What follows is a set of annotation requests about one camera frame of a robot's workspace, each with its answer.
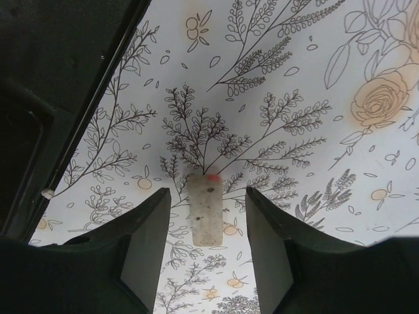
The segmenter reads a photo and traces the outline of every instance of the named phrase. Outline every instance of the red mark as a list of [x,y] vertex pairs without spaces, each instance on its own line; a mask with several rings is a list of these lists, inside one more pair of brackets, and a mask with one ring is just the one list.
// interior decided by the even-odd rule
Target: red mark
[[217,182],[221,181],[221,177],[219,175],[207,175],[207,178],[208,180],[211,180],[211,181],[217,181]]

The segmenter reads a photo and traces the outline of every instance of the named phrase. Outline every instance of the rectangular block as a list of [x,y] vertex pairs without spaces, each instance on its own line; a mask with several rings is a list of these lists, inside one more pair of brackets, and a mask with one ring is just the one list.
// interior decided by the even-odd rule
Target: rectangular block
[[188,193],[194,245],[222,245],[223,181],[217,175],[190,175]]

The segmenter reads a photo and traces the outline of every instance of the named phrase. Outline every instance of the floral tablecloth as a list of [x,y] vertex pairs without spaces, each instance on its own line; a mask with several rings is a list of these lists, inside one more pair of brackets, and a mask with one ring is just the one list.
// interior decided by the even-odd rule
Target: floral tablecloth
[[[419,234],[418,0],[154,0],[31,243],[63,243],[160,187],[155,313],[259,313],[246,186],[340,239]],[[189,173],[224,181],[195,247]]]

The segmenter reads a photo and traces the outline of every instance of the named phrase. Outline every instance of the white floral surface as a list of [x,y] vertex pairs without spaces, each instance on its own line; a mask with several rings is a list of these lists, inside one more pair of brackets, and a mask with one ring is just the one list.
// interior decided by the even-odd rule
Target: white floral surface
[[[332,236],[419,234],[418,0],[154,0],[31,243],[172,193],[155,313],[258,313],[244,188]],[[189,173],[220,174],[194,247]]]

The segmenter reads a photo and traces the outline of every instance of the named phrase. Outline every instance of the beige block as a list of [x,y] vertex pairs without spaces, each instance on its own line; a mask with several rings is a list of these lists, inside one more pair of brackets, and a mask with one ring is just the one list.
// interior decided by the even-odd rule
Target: beige block
[[223,181],[216,175],[190,175],[188,193],[194,245],[222,245]]

